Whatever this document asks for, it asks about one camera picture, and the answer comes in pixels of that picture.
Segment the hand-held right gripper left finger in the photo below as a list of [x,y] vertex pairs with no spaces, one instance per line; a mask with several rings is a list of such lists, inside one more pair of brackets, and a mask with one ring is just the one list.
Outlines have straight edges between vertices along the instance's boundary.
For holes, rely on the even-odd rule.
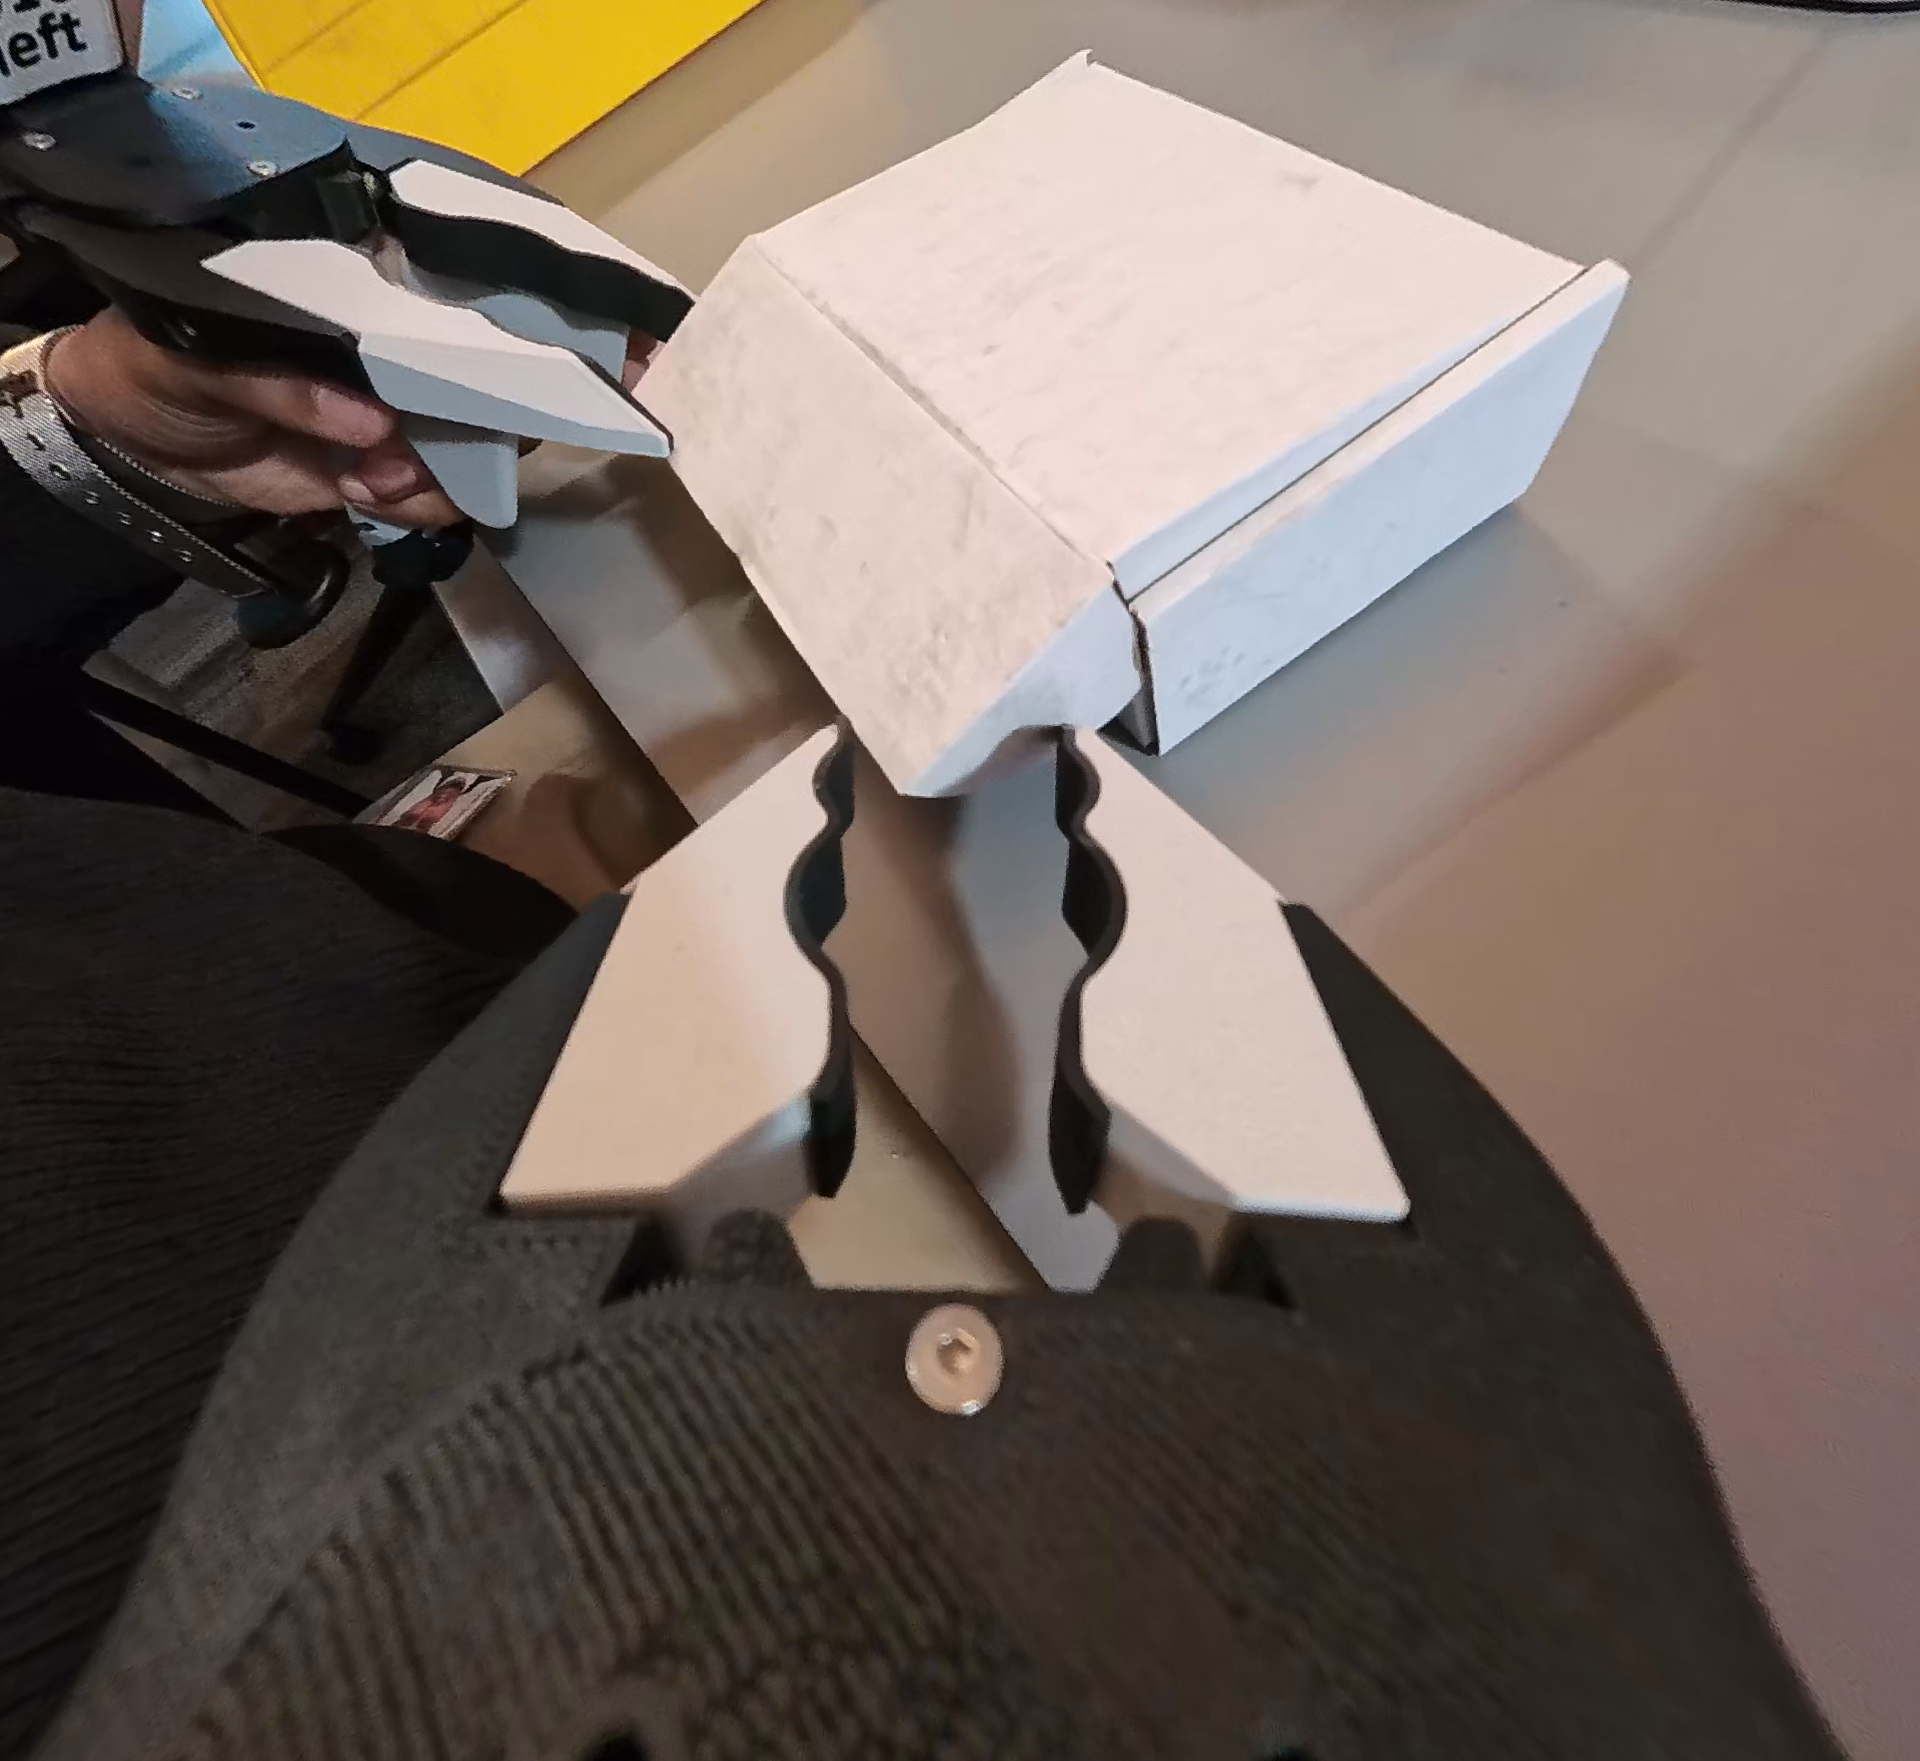
[[856,1145],[854,743],[825,727],[624,891],[498,1188],[515,1216],[790,1216]]

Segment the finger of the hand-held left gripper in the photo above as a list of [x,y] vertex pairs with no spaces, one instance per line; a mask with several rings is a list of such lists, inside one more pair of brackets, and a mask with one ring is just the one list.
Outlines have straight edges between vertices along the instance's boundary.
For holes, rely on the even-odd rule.
[[356,249],[252,241],[213,254],[207,269],[345,331],[374,395],[400,415],[441,491],[477,525],[517,525],[526,439],[648,458],[673,453],[668,432],[588,359],[402,287]]
[[386,174],[386,227],[410,267],[524,294],[657,343],[697,305],[673,274],[563,203],[429,160]]

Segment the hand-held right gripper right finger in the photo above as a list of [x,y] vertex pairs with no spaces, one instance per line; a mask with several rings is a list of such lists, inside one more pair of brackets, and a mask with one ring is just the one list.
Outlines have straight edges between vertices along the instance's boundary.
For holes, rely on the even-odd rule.
[[1282,897],[1091,730],[1059,740],[1051,1172],[1116,1228],[1400,1222],[1411,1198]]

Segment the white cardboard mailer box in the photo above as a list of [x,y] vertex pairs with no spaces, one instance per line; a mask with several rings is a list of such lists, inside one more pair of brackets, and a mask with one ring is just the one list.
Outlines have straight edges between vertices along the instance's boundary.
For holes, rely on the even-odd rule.
[[1188,740],[1515,504],[1629,273],[1077,54],[743,241],[639,397],[889,782]]

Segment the person's left forearm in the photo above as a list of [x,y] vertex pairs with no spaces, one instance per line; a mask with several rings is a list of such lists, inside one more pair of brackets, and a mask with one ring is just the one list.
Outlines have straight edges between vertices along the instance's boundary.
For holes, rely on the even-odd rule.
[[228,819],[86,708],[89,661],[182,587],[2,455],[2,782]]

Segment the pale blue desk sheet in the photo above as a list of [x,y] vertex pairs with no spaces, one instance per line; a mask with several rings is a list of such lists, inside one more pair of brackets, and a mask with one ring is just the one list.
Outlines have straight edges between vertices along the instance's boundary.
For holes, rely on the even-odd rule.
[[255,86],[204,0],[143,3],[138,72],[154,84]]

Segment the grey desk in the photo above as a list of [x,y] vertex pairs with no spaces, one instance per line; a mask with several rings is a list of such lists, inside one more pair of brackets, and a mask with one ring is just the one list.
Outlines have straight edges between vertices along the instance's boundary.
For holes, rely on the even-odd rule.
[[1521,506],[1149,773],[1554,1161],[1917,1757],[1917,15],[769,0],[534,176],[702,287],[1077,50],[1629,269]]

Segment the person's left hand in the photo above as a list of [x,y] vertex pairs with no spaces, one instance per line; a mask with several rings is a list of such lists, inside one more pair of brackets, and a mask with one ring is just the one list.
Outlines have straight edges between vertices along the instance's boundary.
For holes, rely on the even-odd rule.
[[199,498],[275,516],[353,508],[409,530],[462,523],[398,415],[334,382],[184,357],[114,308],[62,334],[44,373],[81,431]]

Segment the printed photo card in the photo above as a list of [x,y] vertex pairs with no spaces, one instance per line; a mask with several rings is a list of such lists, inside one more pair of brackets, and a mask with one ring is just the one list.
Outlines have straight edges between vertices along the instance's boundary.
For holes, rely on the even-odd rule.
[[374,800],[356,823],[456,841],[515,785],[513,771],[432,765]]

